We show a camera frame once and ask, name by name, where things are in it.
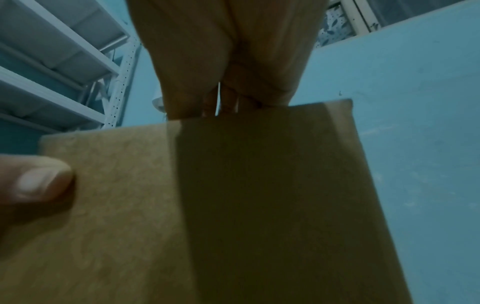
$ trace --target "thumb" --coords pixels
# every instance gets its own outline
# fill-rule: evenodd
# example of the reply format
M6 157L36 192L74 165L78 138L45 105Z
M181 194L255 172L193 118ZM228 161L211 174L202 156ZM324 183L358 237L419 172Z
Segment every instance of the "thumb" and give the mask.
M0 205L51 201L73 177L72 169L60 160L0 154Z

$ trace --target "shelving unit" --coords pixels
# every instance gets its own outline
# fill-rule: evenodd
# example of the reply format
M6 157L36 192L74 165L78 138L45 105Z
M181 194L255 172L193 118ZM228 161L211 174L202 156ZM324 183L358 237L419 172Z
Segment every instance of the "shelving unit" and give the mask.
M119 66L108 53L122 46L126 52ZM0 67L0 118L50 132L92 122L115 127L139 47L138 38L101 0L0 0L0 50L79 95L67 98ZM102 95L103 113L82 103L106 92L107 81L112 94Z

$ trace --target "hand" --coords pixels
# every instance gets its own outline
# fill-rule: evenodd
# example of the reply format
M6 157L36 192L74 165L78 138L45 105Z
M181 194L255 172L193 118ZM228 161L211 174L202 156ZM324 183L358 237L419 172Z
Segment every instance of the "hand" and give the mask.
M73 176L72 169L56 159L0 155L0 204L51 201L68 188Z
M285 106L328 0L127 0L169 119Z

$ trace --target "cardboard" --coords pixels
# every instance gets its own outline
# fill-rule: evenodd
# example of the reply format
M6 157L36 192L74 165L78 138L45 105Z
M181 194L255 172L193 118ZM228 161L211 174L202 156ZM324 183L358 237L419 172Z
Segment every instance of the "cardboard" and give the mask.
M2 213L2 304L411 303L351 101L41 147L74 200Z

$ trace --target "fingernail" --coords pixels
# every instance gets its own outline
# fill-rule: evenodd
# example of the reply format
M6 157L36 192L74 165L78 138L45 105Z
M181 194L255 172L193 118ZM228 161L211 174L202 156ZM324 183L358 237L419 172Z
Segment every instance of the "fingernail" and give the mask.
M64 171L57 167L32 168L18 179L13 194L18 202L43 201L45 193L55 178Z

